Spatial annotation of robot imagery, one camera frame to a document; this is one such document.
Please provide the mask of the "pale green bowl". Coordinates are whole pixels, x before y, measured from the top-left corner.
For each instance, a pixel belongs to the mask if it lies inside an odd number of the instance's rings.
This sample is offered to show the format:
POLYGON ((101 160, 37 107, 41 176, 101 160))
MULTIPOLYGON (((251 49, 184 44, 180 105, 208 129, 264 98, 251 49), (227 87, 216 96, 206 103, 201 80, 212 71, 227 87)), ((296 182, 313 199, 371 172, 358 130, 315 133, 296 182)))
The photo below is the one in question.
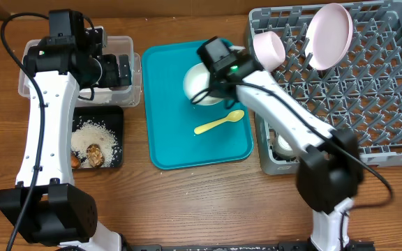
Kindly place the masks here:
POLYGON ((207 94, 206 89, 209 87, 210 73, 203 63, 199 63, 191 67, 184 77, 183 90, 186 97, 193 100, 197 105, 210 106, 221 101, 222 98, 216 98, 207 94))

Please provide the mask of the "pink bowl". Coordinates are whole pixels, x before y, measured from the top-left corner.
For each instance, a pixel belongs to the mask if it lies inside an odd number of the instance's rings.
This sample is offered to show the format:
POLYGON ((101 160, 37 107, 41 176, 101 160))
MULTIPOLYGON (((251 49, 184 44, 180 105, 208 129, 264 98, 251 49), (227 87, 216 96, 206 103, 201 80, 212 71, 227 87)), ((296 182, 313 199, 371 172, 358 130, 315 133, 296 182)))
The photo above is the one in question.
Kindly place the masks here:
POLYGON ((285 61, 285 48, 280 37, 273 31, 256 34, 253 38, 256 59, 267 71, 274 71, 285 61))

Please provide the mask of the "yellow plastic spoon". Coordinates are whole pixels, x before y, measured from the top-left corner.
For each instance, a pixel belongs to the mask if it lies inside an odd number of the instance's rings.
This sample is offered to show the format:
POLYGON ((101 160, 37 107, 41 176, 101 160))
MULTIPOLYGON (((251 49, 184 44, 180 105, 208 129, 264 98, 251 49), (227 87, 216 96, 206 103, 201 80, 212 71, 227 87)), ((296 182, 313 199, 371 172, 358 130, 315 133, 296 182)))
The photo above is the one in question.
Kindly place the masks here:
POLYGON ((211 130, 212 128, 215 128, 216 126, 219 126, 219 125, 221 125, 223 123, 226 123, 226 122, 233 122, 233 123, 238 122, 239 120, 241 120, 244 117, 244 115, 245 115, 244 110, 232 111, 226 117, 224 117, 222 119, 212 121, 212 122, 209 122, 209 123, 206 123, 204 125, 200 125, 200 126, 196 127, 194 129, 194 133, 196 135, 199 135, 199 134, 202 134, 202 133, 204 133, 204 132, 206 132, 208 130, 211 130))

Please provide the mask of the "white rice pile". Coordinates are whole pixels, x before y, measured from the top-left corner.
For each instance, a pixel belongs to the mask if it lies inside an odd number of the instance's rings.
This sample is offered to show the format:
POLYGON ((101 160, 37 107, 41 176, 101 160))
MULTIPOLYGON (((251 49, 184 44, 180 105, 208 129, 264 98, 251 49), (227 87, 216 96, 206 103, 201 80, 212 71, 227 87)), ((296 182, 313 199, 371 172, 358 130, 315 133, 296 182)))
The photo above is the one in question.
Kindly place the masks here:
POLYGON ((122 160, 121 143, 115 136, 113 130, 95 121, 85 121, 72 132, 71 151, 80 161, 81 169, 94 169, 90 164, 88 150, 98 151, 103 157, 103 164, 100 168, 111 168, 120 165, 122 160))

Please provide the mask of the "brown food scrap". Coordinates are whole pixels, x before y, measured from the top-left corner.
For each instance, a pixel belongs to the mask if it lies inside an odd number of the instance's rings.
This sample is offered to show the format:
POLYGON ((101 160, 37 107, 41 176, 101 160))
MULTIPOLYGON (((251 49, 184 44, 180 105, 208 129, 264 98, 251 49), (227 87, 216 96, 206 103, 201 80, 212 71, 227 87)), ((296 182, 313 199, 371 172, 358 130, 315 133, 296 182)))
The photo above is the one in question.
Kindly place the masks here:
POLYGON ((98 144, 91 144, 87 148, 87 161, 93 168, 100 168, 105 162, 105 157, 98 144))

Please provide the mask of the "orange carrot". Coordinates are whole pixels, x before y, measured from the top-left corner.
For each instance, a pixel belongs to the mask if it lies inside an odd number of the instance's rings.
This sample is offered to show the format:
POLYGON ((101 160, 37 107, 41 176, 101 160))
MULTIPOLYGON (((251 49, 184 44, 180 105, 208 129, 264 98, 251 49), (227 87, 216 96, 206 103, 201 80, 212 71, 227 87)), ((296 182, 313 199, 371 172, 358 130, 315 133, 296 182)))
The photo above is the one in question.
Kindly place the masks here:
POLYGON ((73 169, 80 168, 81 162, 73 153, 70 154, 70 163, 73 169))

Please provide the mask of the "pale green cup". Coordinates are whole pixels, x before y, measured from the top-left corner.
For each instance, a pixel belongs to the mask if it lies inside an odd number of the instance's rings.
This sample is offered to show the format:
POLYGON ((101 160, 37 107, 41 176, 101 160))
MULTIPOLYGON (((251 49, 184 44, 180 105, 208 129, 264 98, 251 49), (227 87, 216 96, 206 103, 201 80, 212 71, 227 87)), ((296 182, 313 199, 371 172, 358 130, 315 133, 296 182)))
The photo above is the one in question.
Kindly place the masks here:
POLYGON ((295 158, 295 154, 291 146, 282 138, 281 135, 277 135, 275 138, 273 152, 284 160, 291 160, 295 158))

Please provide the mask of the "pink plate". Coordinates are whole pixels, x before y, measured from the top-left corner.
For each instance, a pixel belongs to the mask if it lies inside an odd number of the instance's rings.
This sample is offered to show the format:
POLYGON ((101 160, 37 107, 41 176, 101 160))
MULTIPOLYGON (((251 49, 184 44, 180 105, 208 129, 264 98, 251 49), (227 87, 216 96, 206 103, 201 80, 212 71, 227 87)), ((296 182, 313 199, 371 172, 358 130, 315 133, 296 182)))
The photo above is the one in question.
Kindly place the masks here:
POLYGON ((305 55, 312 54, 309 65, 327 70, 337 65, 347 54, 352 40, 353 21, 339 3, 323 6, 311 20, 306 38, 305 55))

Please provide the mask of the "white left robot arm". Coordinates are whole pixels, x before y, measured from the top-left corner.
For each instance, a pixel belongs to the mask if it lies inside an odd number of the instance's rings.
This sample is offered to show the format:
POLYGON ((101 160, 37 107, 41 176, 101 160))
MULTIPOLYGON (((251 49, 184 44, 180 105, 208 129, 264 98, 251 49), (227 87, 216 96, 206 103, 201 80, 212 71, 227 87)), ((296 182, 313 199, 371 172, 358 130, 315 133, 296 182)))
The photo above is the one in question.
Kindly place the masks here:
POLYGON ((128 86, 125 55, 104 54, 103 28, 76 10, 46 15, 50 33, 15 62, 28 79, 27 142, 15 186, 0 191, 12 236, 58 250, 128 250, 122 234, 98 220, 94 198, 75 186, 71 134, 82 89, 128 86))

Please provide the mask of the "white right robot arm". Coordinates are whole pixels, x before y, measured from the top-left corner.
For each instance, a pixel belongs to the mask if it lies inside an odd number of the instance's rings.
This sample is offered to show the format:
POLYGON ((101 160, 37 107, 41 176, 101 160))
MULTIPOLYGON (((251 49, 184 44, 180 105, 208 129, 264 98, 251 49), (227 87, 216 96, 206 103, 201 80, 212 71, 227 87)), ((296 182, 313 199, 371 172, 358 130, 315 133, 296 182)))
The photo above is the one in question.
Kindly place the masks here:
POLYGON ((244 50, 214 36, 201 44, 197 55, 209 73, 208 85, 190 102, 200 104, 208 96, 240 102, 275 129, 298 159, 297 191, 313 211, 313 231, 300 248, 374 250, 372 243, 356 244, 348 237, 350 212, 386 206, 394 192, 383 176, 361 161, 357 136, 312 115, 276 83, 269 67, 244 50), (389 199, 354 203, 365 171, 385 185, 389 199))

